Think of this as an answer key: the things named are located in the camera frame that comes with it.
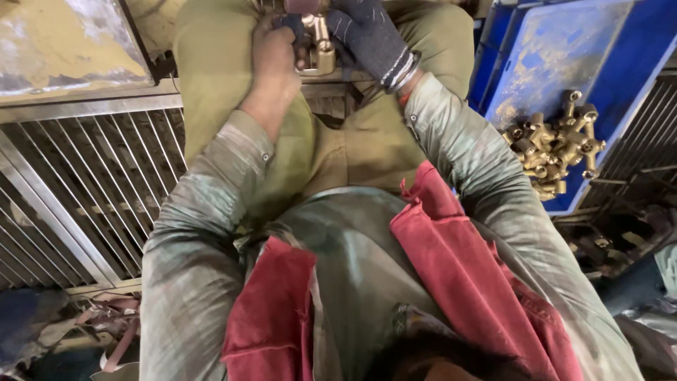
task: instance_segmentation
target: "work glove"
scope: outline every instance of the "work glove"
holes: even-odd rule
[[[414,55],[379,0],[335,1],[327,27],[338,40],[337,50],[352,55],[386,89],[413,63]]]

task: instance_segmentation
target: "metal grille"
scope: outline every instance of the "metal grille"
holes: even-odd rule
[[[645,175],[675,184],[677,180],[677,81],[659,77],[625,134],[611,147],[600,178],[580,205],[580,209],[604,207],[611,200],[626,196],[634,202],[652,196],[653,189],[630,186],[630,177]]]
[[[91,285],[104,279],[92,275],[98,271],[111,283],[139,277],[141,249],[159,205],[185,172],[183,111],[7,123],[0,129],[0,140],[11,142],[11,149],[0,147],[0,289]],[[27,178],[22,163],[39,181]],[[32,202],[18,190],[23,180]],[[42,188],[34,195],[36,182]],[[41,213],[31,207],[45,198],[64,212],[49,223],[43,217],[53,207]],[[87,255],[100,257],[92,259],[94,267],[85,269],[83,256],[72,253],[74,245],[66,247],[53,232],[65,220],[81,230],[80,247],[91,244],[89,251],[83,247]]]

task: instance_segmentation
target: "sleeve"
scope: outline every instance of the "sleeve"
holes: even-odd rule
[[[144,246],[140,379],[222,380],[225,325],[244,283],[232,232],[273,145],[234,111],[162,205]]]
[[[519,264],[516,275],[528,277],[526,284],[560,312],[586,379],[642,380],[630,345],[496,129],[430,73],[413,91],[405,118],[466,214],[507,244],[514,256],[507,265]]]

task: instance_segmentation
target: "olive green trousers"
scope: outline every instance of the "olive green trousers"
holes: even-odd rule
[[[429,1],[384,2],[421,67],[465,98],[473,70],[473,20],[461,8]],[[249,0],[188,0],[179,12],[174,55],[185,113],[185,159],[199,154],[252,83],[251,33],[260,14]],[[395,95],[372,89],[340,129],[326,127],[303,95],[287,111],[265,184],[248,206],[264,222],[304,198],[338,186],[399,192],[425,155],[404,124]]]

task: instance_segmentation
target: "blue plastic crate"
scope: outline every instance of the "blue plastic crate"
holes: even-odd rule
[[[487,18],[468,101],[503,130],[536,111],[561,110],[579,89],[600,117],[595,136],[611,145],[677,44],[677,0],[581,0],[496,7]],[[588,184],[570,167],[567,193],[544,202],[550,215],[573,211]]]

